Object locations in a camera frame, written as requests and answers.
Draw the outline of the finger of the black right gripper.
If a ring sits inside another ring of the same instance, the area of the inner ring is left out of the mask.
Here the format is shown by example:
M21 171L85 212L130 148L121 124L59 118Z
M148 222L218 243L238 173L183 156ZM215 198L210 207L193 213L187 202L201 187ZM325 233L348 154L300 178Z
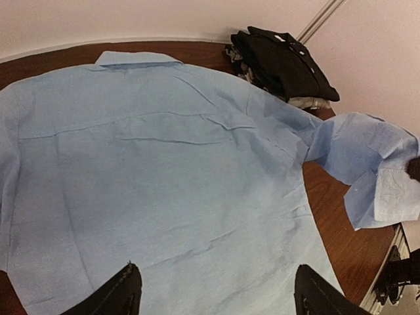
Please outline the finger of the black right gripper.
M420 157L412 158L407 162L406 173L410 179L420 182Z

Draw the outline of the light blue long sleeve shirt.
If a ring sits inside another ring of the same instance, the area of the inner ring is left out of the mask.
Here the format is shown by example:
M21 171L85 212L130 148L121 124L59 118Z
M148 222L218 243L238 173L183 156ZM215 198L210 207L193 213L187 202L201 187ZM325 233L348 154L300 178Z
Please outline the light blue long sleeve shirt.
M291 314L297 267L337 278L302 166L349 185L354 228L419 217L416 136L323 121L248 82L148 52L1 91L1 269L29 314L59 314L127 261L142 314Z

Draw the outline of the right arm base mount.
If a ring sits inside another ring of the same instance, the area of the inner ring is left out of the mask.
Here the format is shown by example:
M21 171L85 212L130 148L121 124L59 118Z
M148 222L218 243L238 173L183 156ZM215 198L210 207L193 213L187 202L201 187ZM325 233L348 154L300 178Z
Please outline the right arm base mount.
M390 303L395 305L400 299L400 287L419 285L419 249L407 259L391 261L379 281L377 294L388 295Z

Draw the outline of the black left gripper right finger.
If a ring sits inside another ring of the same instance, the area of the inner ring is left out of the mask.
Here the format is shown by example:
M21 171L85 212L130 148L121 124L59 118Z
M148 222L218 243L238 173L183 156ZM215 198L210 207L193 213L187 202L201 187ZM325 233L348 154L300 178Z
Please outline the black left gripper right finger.
M295 309L297 315L368 315L350 302L309 265L302 264L295 275Z

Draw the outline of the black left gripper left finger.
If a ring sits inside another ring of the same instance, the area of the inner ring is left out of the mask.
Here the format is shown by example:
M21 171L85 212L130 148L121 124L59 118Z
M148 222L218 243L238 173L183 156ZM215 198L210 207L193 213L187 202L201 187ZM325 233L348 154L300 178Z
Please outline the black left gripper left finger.
M62 315L137 315L140 311L142 278L129 262L93 294Z

